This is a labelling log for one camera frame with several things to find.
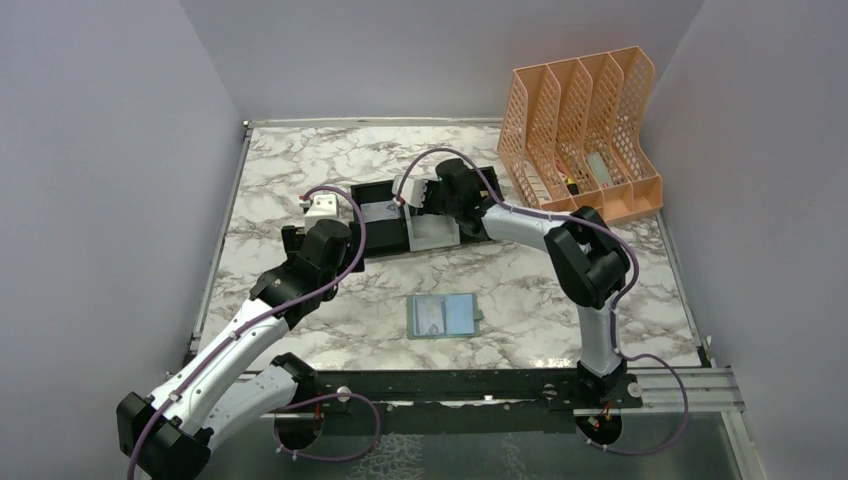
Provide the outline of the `green card holder wallet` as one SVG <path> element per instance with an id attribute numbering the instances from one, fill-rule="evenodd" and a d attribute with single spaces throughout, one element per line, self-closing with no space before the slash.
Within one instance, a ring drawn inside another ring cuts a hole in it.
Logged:
<path id="1" fill-rule="evenodd" d="M 417 334 L 415 299 L 426 296 L 442 299 L 445 326 L 444 331 L 439 335 Z M 480 323 L 484 319 L 474 293 L 411 295 L 406 300 L 406 314 L 407 337 L 410 340 L 477 337 L 480 335 Z"/>

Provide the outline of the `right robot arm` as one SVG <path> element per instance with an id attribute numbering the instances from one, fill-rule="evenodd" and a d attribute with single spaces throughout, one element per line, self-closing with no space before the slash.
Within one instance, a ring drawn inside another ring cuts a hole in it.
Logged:
<path id="1" fill-rule="evenodd" d="M 617 352 L 613 303 L 625 287 L 630 260 L 601 215 L 581 207 L 556 219 L 546 211 L 503 206 L 460 158 L 441 162 L 436 176 L 427 186 L 426 210 L 452 218 L 472 238 L 512 242 L 548 254 L 561 289 L 578 306 L 578 396 L 592 407 L 612 399 L 627 371 L 627 361 Z"/>

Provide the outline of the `silver white credit card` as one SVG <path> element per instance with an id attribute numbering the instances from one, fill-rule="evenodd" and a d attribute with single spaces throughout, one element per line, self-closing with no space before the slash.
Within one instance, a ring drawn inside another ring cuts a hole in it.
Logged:
<path id="1" fill-rule="evenodd" d="M 415 309 L 418 335 L 439 335 L 444 331 L 443 303 L 440 297 L 417 297 Z"/>

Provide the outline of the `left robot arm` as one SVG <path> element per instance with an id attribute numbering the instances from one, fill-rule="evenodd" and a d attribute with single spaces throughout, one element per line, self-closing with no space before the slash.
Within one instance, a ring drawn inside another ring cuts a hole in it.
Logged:
<path id="1" fill-rule="evenodd" d="M 286 260 L 265 272 L 227 326 L 179 372 L 143 396 L 129 393 L 116 414 L 127 478 L 195 479 L 211 453 L 244 425 L 276 408 L 298 411 L 316 396 L 314 370 L 297 356 L 274 360 L 253 380 L 250 364 L 330 301 L 363 270 L 366 227 L 320 219 Z"/>

